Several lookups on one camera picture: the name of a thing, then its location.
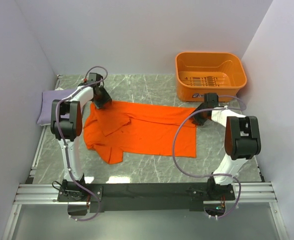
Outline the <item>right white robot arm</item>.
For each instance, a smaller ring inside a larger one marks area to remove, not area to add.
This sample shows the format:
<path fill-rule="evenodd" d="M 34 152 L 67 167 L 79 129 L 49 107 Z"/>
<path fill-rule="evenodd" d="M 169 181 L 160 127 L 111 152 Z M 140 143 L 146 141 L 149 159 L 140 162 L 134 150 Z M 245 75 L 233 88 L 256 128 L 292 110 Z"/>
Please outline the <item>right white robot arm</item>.
<path fill-rule="evenodd" d="M 259 122 L 255 116 L 245 116 L 219 104 L 216 93 L 204 94 L 204 102 L 192 116 L 193 123 L 202 126 L 207 120 L 225 127 L 223 157 L 213 176 L 207 181 L 206 194 L 216 200 L 231 192 L 233 177 L 240 168 L 261 151 Z"/>

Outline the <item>orange t shirt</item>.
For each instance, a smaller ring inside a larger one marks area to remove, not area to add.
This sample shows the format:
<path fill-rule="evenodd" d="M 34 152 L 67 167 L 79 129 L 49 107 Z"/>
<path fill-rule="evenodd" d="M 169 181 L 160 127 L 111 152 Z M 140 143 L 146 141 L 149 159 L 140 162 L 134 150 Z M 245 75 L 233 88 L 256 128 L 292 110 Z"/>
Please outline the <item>orange t shirt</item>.
<path fill-rule="evenodd" d="M 190 107 L 114 101 L 102 109 L 94 104 L 84 124 L 83 138 L 108 164 L 123 161 L 124 153 L 195 158 L 196 126 L 186 117 Z"/>

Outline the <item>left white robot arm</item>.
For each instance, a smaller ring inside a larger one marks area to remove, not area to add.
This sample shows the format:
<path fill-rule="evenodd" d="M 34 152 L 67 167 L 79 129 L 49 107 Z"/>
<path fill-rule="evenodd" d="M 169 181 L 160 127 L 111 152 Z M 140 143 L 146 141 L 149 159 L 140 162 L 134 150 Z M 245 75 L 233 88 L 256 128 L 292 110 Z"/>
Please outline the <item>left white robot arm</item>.
<path fill-rule="evenodd" d="M 88 102 L 93 102 L 98 108 L 112 102 L 104 88 L 105 79 L 98 73 L 88 72 L 83 82 L 70 95 L 52 102 L 50 130 L 58 140 L 64 166 L 64 177 L 58 195 L 60 202 L 83 201 L 90 195 L 79 159 L 82 108 Z"/>

